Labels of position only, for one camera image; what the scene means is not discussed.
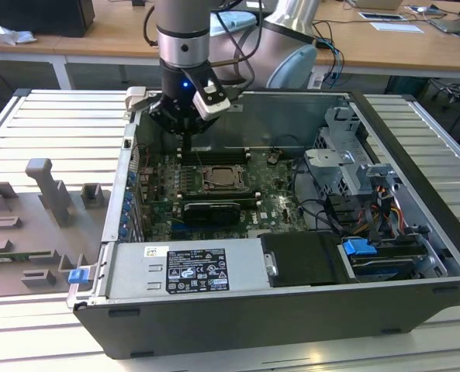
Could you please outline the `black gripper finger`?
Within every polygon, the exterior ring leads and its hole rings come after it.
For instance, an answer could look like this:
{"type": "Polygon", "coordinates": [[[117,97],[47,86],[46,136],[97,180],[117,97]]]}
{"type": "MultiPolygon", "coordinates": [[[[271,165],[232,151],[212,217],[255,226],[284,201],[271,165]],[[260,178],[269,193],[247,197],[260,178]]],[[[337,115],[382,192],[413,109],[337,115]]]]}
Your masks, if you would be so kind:
{"type": "Polygon", "coordinates": [[[186,125],[186,149],[190,150],[192,148],[192,137],[193,136],[204,133],[217,120],[218,118],[204,120],[200,116],[189,118],[188,124],[186,125]]]}
{"type": "Polygon", "coordinates": [[[150,106],[149,116],[166,133],[176,136],[183,150],[188,149],[188,113],[178,100],[161,98],[150,106]]]}

